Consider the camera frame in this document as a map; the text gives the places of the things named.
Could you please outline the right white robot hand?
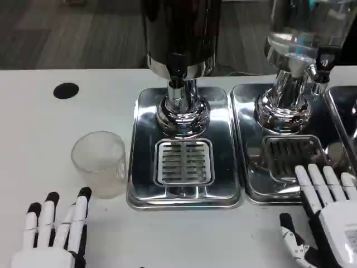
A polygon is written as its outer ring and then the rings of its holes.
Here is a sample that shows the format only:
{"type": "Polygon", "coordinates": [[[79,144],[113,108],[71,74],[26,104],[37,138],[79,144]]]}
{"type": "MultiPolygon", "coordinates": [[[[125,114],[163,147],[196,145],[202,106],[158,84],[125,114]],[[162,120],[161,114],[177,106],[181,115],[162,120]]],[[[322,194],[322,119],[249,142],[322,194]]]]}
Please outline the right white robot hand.
{"type": "Polygon", "coordinates": [[[316,246],[308,245],[291,215],[282,213],[282,238],[292,258],[301,267],[356,267],[355,177],[315,164],[297,165],[295,174],[316,246]]]}

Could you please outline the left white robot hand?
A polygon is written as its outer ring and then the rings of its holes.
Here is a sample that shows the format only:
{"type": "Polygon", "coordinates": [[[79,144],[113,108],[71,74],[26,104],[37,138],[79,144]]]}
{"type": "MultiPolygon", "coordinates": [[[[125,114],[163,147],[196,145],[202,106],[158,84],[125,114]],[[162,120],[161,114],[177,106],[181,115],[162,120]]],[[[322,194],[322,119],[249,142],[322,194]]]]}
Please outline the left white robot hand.
{"type": "Polygon", "coordinates": [[[22,250],[13,255],[10,267],[85,267],[91,194],[89,187],[81,188],[58,226],[57,192],[50,192],[44,204],[32,203],[26,213],[22,250]]]}

